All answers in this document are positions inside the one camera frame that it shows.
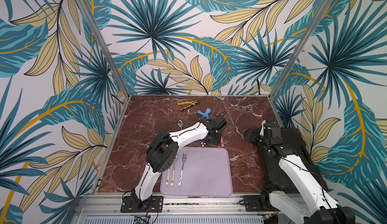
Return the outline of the spoon with white printed handle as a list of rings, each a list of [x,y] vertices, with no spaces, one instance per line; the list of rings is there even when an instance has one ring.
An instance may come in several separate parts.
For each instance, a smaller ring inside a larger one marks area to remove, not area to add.
[[[175,156],[175,159],[174,159],[173,165],[172,165],[172,175],[171,175],[171,181],[170,181],[170,185],[171,185],[171,186],[174,185],[175,165],[176,165],[177,160],[178,160],[178,154]]]

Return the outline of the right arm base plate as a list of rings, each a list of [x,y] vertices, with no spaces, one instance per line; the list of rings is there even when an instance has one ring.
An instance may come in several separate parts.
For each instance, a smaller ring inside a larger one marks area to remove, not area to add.
[[[242,197],[242,200],[239,201],[239,204],[243,205],[247,212],[272,210],[272,208],[267,205],[266,197],[263,195],[245,195]]]

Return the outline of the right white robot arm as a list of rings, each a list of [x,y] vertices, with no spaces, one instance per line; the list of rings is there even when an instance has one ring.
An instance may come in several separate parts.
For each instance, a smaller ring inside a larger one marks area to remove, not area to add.
[[[250,128],[244,139],[259,151],[266,187],[259,195],[246,195],[247,211],[279,211],[295,224],[353,224],[351,208],[341,206],[325,190],[326,183],[309,155],[301,133],[273,121]]]

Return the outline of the fork with white printed handle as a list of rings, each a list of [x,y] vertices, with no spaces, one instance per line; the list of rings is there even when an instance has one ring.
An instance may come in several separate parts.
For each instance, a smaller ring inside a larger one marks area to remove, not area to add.
[[[166,179],[165,179],[165,184],[166,185],[169,184],[169,179],[170,179],[170,169],[167,170]]]

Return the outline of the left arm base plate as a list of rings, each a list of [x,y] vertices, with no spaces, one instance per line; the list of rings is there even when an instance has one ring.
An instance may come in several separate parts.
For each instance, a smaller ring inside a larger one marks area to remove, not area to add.
[[[140,201],[135,195],[124,196],[120,212],[121,213],[160,213],[163,209],[163,196],[151,196]]]

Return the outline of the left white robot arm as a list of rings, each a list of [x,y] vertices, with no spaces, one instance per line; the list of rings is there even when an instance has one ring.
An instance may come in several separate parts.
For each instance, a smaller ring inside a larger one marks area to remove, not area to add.
[[[180,149],[198,140],[204,145],[220,145],[226,124],[225,118],[217,115],[177,132],[160,131],[147,149],[145,170],[131,196],[139,202],[148,200],[160,174],[171,167]]]

